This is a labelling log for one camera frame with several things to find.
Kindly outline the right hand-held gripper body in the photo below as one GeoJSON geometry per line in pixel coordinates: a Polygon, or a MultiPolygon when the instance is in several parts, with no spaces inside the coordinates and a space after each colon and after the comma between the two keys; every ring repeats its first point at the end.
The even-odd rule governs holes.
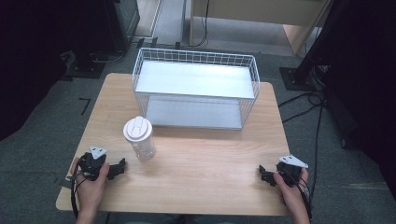
{"type": "Polygon", "coordinates": [[[308,164],[293,155],[279,157],[276,165],[277,172],[289,187],[299,183],[303,168],[308,168],[308,164]]]}

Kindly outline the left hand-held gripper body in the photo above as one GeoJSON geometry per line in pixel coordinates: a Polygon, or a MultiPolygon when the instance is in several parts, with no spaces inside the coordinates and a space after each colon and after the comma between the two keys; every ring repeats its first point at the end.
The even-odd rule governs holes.
{"type": "Polygon", "coordinates": [[[94,181],[99,176],[102,165],[106,161],[107,150],[90,146],[90,151],[80,157],[79,167],[85,178],[94,181]]]}

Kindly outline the clear cup with white lid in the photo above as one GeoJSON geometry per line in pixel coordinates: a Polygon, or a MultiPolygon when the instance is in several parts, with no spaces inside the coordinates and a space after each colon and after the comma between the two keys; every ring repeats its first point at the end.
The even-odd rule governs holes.
{"type": "Polygon", "coordinates": [[[141,161],[148,161],[155,155],[152,134],[151,123],[141,116],[130,119],[123,127],[124,138],[132,145],[136,157],[141,161]]]}

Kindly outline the white wire two-tier shelf rack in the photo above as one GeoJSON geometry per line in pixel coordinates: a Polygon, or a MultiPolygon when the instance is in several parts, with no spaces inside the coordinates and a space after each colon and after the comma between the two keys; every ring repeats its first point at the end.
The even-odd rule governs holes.
{"type": "Polygon", "coordinates": [[[140,49],[132,84],[156,126],[241,130],[260,93],[254,56],[192,50],[140,49]]]}

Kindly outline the person's right hand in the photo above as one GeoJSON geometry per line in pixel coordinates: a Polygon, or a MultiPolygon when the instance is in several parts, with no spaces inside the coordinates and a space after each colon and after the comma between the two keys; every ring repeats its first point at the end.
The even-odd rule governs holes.
{"type": "Polygon", "coordinates": [[[304,199],[299,189],[297,187],[289,187],[284,182],[283,177],[278,173],[274,174],[274,179],[280,188],[281,199],[287,206],[290,216],[308,215],[304,205],[304,199]]]}

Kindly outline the person's left hand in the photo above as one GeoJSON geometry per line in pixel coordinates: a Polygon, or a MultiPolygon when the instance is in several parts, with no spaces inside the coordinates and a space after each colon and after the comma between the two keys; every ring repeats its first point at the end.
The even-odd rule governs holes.
{"type": "Polygon", "coordinates": [[[82,214],[97,214],[98,208],[103,200],[106,177],[109,172],[109,164],[105,162],[102,165],[99,176],[96,180],[87,180],[80,171],[74,172],[78,167],[79,157],[75,157],[73,160],[72,168],[70,173],[76,176],[76,183],[78,184],[77,195],[78,195],[78,213],[82,214]]]}

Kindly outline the black tape floor mark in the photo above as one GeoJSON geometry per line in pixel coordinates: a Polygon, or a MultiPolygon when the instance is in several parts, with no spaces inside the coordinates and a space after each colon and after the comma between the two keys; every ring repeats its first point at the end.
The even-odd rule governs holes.
{"type": "Polygon", "coordinates": [[[92,99],[91,98],[83,98],[83,97],[79,97],[78,99],[85,103],[85,105],[84,105],[84,107],[83,107],[83,109],[82,109],[82,111],[80,113],[80,115],[83,116],[86,113],[86,111],[88,109],[88,106],[90,105],[90,102],[91,102],[92,99]]]}

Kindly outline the black stand with square base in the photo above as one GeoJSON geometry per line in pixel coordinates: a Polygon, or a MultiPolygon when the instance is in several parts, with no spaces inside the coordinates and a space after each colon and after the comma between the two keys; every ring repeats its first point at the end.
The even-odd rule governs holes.
{"type": "Polygon", "coordinates": [[[66,34],[76,61],[73,77],[99,78],[109,55],[127,51],[127,35],[120,11],[121,0],[69,0],[66,34]]]}

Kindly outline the black slanted stand with base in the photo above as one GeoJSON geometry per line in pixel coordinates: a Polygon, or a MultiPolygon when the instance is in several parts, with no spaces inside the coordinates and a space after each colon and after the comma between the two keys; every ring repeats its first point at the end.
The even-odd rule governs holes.
{"type": "Polygon", "coordinates": [[[317,65],[332,65],[347,47],[360,27],[361,13],[366,0],[334,0],[328,18],[312,48],[297,68],[280,67],[285,88],[288,91],[313,91],[309,80],[311,70],[317,65]]]}

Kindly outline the dark cabinet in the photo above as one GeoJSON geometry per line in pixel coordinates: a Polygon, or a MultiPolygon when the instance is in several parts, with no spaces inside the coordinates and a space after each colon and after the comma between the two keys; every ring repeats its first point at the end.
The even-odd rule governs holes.
{"type": "Polygon", "coordinates": [[[111,50],[126,52],[140,21],[137,0],[104,0],[111,50]]]}

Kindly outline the light wooden desk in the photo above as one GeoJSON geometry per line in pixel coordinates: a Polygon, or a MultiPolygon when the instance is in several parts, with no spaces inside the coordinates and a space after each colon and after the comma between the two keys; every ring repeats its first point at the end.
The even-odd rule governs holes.
{"type": "Polygon", "coordinates": [[[327,18],[332,0],[191,0],[194,17],[282,24],[292,52],[302,50],[315,27],[327,18]]]}

